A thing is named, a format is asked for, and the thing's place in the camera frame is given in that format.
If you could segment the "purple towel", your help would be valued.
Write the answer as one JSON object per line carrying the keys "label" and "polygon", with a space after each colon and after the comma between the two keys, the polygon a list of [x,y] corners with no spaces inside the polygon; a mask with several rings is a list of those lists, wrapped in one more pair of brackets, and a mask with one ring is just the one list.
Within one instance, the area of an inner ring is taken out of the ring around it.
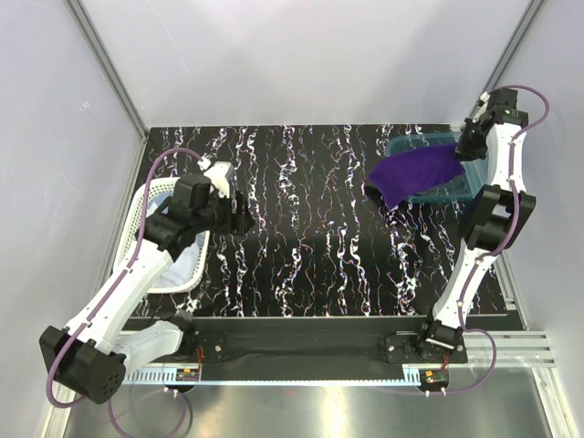
{"label": "purple towel", "polygon": [[368,179],[390,210],[407,197],[463,175],[464,166],[455,157],[455,148],[451,143],[387,156],[373,168]]}

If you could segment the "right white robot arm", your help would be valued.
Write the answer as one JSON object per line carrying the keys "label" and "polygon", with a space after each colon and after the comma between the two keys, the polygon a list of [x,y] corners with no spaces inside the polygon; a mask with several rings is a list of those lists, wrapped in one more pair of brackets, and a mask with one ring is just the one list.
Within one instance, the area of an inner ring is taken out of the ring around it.
{"label": "right white robot arm", "polygon": [[486,182],[463,214],[451,278],[414,339],[412,349],[421,360],[440,361],[462,350],[468,312],[485,274],[535,210],[537,200],[528,194],[522,172],[524,139],[535,125],[517,106],[521,89],[483,93],[464,123],[455,155],[464,162],[487,160]]}

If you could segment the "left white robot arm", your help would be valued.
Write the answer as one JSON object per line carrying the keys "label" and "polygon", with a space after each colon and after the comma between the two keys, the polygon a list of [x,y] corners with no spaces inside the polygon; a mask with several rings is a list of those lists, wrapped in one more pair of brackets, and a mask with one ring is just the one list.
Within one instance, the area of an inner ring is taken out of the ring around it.
{"label": "left white robot arm", "polygon": [[108,401],[123,379],[154,360],[189,360],[197,349],[192,320],[176,314],[127,338],[127,320],[154,283],[177,262],[197,235],[245,235],[254,225],[245,196],[232,178],[214,171],[187,174],[172,194],[141,219],[130,258],[116,268],[99,292],[64,328],[49,326],[39,338],[47,368],[46,395],[58,382],[96,403]]}

